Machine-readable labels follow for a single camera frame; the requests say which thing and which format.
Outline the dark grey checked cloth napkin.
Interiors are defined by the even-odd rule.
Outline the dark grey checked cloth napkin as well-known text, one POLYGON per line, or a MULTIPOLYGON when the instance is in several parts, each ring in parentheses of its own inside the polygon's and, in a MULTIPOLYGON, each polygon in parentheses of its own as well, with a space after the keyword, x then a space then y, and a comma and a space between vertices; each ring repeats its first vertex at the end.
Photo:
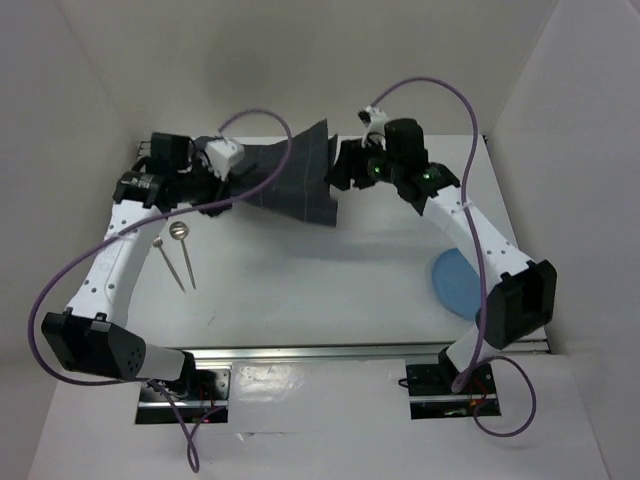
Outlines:
MULTIPOLYGON (((338 137, 329 135, 327 120, 295 135, 284 169, 245 202, 304 223, 336 226, 338 202, 331 197, 325 177, 333 164, 337 144, 338 137)), ((243 160, 231 171, 228 195, 238 196, 266 180, 279 165, 286 148, 285 140, 246 144, 243 160)))

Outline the silver metal spoon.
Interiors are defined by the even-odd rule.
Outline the silver metal spoon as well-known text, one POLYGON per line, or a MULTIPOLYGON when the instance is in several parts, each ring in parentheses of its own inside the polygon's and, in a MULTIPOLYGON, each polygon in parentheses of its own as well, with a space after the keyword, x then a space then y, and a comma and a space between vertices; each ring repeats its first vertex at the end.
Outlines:
POLYGON ((197 286, 196 286, 196 281, 194 277, 194 271, 193 271, 190 255, 186 245, 186 239, 189 235, 189 227, 182 221, 175 221, 169 226, 169 234, 174 240, 178 241, 181 245, 191 286, 193 289, 196 289, 197 286))

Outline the silver metal fork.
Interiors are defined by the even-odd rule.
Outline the silver metal fork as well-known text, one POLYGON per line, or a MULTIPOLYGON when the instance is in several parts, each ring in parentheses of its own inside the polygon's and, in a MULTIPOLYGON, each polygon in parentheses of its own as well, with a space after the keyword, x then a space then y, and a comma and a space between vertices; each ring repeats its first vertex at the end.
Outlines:
POLYGON ((183 293, 185 293, 185 292, 186 292, 186 289, 185 289, 185 287, 184 287, 184 284, 183 284, 183 282, 181 281, 181 279, 180 279, 180 277, 179 277, 179 275, 178 275, 178 273, 177 273, 177 271, 176 271, 176 269, 175 269, 174 265, 173 265, 173 264, 172 264, 172 262, 170 261, 170 259, 169 259, 168 255, 167 255, 167 253, 165 252, 165 249, 164 249, 164 242, 163 242, 162 238, 161 238, 161 237, 156 237, 156 238, 152 241, 152 247, 153 247, 154 249, 156 249, 156 250, 160 253, 160 255, 161 255, 162 259, 164 260, 164 262, 165 262, 165 264, 166 264, 166 266, 167 266, 167 268, 168 268, 169 272, 171 273, 171 276, 172 276, 172 277, 173 277, 173 279, 175 280, 175 282, 176 282, 176 284, 178 285, 179 289, 180 289, 183 293))

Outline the blue plastic plate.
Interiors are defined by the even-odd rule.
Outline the blue plastic plate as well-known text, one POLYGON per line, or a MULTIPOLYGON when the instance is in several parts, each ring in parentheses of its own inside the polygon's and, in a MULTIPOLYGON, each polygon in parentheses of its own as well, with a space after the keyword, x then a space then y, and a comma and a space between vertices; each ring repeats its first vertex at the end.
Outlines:
POLYGON ((480 278, 456 249, 441 253, 431 267, 431 282, 440 304, 466 321, 474 321, 481 306, 480 278))

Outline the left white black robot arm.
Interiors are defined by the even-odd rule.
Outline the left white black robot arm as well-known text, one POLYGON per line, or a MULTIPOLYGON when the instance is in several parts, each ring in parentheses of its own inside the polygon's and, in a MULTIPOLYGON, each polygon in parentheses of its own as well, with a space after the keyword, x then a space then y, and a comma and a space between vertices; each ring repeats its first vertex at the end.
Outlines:
POLYGON ((186 399, 198 387, 192 355, 149 344, 127 330, 129 305, 165 214, 181 203, 223 199, 244 148, 228 137, 166 133, 153 134, 146 144, 147 155, 116 184, 107 246, 95 254, 65 310, 46 314, 41 331, 67 371, 119 381, 161 380, 174 398, 186 399))

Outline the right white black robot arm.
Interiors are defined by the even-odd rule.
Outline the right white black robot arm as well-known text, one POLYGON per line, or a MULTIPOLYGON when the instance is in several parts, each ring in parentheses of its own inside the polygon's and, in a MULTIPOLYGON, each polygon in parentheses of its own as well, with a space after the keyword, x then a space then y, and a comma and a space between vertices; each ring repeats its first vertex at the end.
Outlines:
POLYGON ((438 357, 438 384, 458 393, 477 365, 551 321, 557 271, 508 241, 469 200, 463 181, 429 160, 416 120, 391 120, 373 107, 358 116, 364 133, 341 143, 327 182, 341 191, 392 185, 453 242, 479 276, 481 303, 474 326, 438 357))

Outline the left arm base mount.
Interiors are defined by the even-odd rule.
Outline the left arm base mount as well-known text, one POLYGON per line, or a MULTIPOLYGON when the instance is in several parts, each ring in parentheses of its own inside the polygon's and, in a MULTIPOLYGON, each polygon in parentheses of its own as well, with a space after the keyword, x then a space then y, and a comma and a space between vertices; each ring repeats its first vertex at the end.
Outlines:
MULTIPOLYGON (((177 392, 164 381, 157 384, 174 402, 180 418, 187 424, 196 424, 204 416, 205 423, 228 422, 231 368, 217 366, 199 369, 194 387, 177 392)), ((178 417, 170 402, 156 387, 144 384, 139 392, 135 415, 137 425, 177 424, 178 417)))

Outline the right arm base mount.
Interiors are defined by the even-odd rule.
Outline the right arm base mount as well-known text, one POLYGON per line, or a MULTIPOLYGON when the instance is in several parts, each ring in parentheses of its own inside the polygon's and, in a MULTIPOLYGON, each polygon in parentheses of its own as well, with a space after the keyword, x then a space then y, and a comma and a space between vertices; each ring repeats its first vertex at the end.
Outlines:
POLYGON ((480 416, 501 415, 490 366, 479 367, 460 393, 451 391, 435 364, 407 365, 398 385, 408 392, 412 420, 472 417, 477 407, 480 416))

